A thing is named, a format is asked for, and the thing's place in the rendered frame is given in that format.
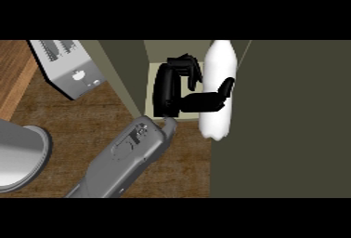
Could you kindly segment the white water bottle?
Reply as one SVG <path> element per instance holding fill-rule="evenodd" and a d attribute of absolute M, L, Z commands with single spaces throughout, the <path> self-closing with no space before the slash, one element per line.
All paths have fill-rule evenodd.
<path fill-rule="evenodd" d="M 218 90 L 223 79 L 235 77 L 237 58 L 228 40 L 215 40 L 204 53 L 203 92 Z M 198 113 L 201 136 L 219 141 L 228 134 L 231 120 L 231 97 L 225 98 L 223 107 L 216 112 Z"/>

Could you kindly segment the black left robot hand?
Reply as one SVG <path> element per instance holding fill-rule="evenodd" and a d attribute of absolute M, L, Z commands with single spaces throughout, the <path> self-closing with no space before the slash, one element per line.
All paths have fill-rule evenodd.
<path fill-rule="evenodd" d="M 182 54 L 167 58 L 156 72 L 153 83 L 153 116 L 176 117 L 179 112 L 216 112 L 229 97 L 234 78 L 226 77 L 215 91 L 195 93 L 195 83 L 201 82 L 197 59 Z"/>

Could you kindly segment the olive green cabinet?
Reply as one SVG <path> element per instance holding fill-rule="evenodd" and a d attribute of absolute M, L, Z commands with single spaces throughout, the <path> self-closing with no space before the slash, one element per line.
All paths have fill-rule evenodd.
<path fill-rule="evenodd" d="M 132 117 L 153 120 L 151 93 L 159 65 L 184 53 L 204 63 L 212 40 L 80 40 L 91 60 Z"/>

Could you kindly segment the dark olive cabinet door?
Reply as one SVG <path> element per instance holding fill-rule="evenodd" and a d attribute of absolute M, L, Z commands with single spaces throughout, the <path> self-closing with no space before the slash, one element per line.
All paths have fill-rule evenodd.
<path fill-rule="evenodd" d="M 209 195 L 351 197 L 351 41 L 249 44 Z"/>

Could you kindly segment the silver toaster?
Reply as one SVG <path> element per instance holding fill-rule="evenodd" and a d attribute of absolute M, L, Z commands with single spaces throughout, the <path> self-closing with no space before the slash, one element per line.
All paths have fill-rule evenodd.
<path fill-rule="evenodd" d="M 46 83 L 66 96 L 77 99 L 105 78 L 77 40 L 27 40 Z"/>

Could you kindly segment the grey round pot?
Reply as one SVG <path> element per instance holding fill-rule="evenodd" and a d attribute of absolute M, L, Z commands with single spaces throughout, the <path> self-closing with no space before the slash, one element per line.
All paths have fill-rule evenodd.
<path fill-rule="evenodd" d="M 21 189 L 36 178 L 51 155 L 51 136 L 39 126 L 0 119 L 0 193 Z"/>

